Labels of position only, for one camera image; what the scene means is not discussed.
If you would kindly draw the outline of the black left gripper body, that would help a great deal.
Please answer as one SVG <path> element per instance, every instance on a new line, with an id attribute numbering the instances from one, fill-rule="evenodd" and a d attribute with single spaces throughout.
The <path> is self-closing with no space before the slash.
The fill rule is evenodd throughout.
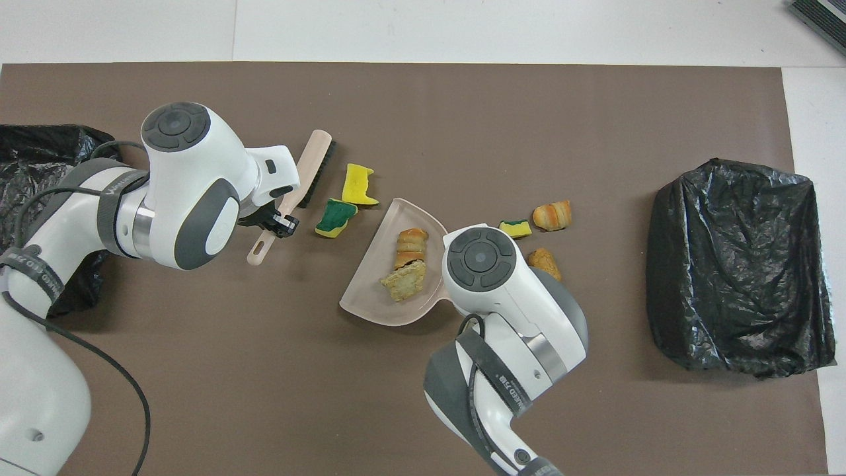
<path id="1" fill-rule="evenodd" d="M 239 225 L 244 227 L 257 226 L 261 229 L 273 229 L 277 226 L 278 209 L 273 203 L 266 203 L 249 215 L 239 219 Z"/>

